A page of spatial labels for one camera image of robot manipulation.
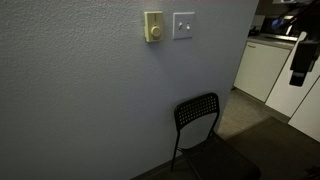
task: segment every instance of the switch plate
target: switch plate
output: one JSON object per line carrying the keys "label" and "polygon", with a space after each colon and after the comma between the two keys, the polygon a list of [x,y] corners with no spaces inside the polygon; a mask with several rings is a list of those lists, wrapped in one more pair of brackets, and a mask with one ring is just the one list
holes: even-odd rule
{"label": "switch plate", "polygon": [[147,42],[163,40],[162,11],[144,12],[144,34]]}
{"label": "switch plate", "polygon": [[173,13],[173,39],[192,38],[194,12]]}

